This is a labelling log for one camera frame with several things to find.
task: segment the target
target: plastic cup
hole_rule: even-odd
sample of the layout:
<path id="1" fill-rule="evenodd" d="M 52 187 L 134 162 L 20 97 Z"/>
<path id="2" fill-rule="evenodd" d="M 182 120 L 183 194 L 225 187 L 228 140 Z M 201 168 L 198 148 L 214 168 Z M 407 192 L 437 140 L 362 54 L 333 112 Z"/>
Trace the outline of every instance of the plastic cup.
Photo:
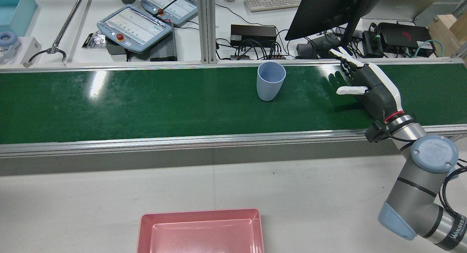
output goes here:
<path id="1" fill-rule="evenodd" d="M 264 62 L 258 67 L 256 91 L 263 101 L 271 101 L 277 95 L 285 79 L 285 68 L 276 62 Z"/>

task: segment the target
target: reacher grabber tool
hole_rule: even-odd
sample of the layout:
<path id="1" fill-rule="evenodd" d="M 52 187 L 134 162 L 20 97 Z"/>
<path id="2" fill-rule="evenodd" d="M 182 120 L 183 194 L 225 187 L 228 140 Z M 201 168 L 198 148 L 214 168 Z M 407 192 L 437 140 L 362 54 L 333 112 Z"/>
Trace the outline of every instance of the reacher grabber tool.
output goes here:
<path id="1" fill-rule="evenodd" d="M 70 25 L 70 22 L 72 21 L 73 16 L 75 15 L 76 10 L 78 9 L 78 7 L 79 7 L 80 4 L 81 4 L 81 1 L 82 1 L 82 0 L 78 0 L 78 1 L 76 2 L 75 6 L 74 6 L 73 9 L 72 9 L 72 12 L 70 12 L 70 15 L 68 15 L 68 18 L 66 19 L 65 24 L 63 24 L 62 29 L 60 30 L 60 32 L 58 33 L 57 38 L 55 39 L 54 43 L 52 44 L 52 47 L 50 47 L 49 49 L 40 51 L 40 52 L 38 52 L 37 54 L 33 55 L 33 56 L 30 58 L 29 62 L 31 62 L 31 61 L 34 59 L 34 57 L 36 57 L 37 55 L 43 54 L 43 53 L 45 53 L 45 52 L 46 52 L 48 55 L 53 55 L 53 54 L 59 52 L 59 53 L 61 53 L 61 54 L 63 55 L 62 62 L 65 62 L 66 53 L 63 52 L 62 50 L 60 50 L 60 49 L 58 48 L 58 44 L 60 43 L 60 40 L 62 40 L 62 37 L 63 37 L 63 35 L 65 34 L 65 31 L 66 31 L 66 29 L 68 28 L 68 25 Z"/>

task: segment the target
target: keyboard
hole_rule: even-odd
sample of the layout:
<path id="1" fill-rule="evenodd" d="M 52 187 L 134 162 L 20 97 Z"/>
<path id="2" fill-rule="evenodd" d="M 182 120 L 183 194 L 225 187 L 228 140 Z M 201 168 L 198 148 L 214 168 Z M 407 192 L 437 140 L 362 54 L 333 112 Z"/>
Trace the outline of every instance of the keyboard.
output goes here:
<path id="1" fill-rule="evenodd" d="M 270 11 L 298 7 L 302 0 L 245 0 L 251 12 Z"/>

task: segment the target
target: blue joint cap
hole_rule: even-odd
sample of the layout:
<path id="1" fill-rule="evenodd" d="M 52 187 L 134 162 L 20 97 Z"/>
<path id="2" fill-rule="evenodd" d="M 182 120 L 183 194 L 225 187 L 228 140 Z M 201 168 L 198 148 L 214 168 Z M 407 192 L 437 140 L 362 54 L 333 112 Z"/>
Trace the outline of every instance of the blue joint cap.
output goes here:
<path id="1" fill-rule="evenodd" d="M 459 158 L 456 145 L 449 138 L 439 135 L 418 139 L 412 145 L 410 154 L 420 168 L 432 173 L 450 171 Z"/>
<path id="2" fill-rule="evenodd" d="M 382 205 L 378 221 L 385 228 L 406 240 L 413 240 L 417 236 L 413 228 L 387 202 Z"/>

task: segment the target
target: red emergency stop button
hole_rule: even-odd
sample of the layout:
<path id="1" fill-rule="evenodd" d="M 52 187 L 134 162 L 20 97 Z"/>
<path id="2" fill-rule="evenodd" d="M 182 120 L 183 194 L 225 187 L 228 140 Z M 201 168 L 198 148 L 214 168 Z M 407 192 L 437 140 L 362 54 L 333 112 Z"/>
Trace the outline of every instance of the red emergency stop button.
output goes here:
<path id="1" fill-rule="evenodd" d="M 123 37 L 123 34 L 117 34 L 117 40 L 119 42 L 121 42 L 121 41 L 125 40 L 125 37 Z"/>

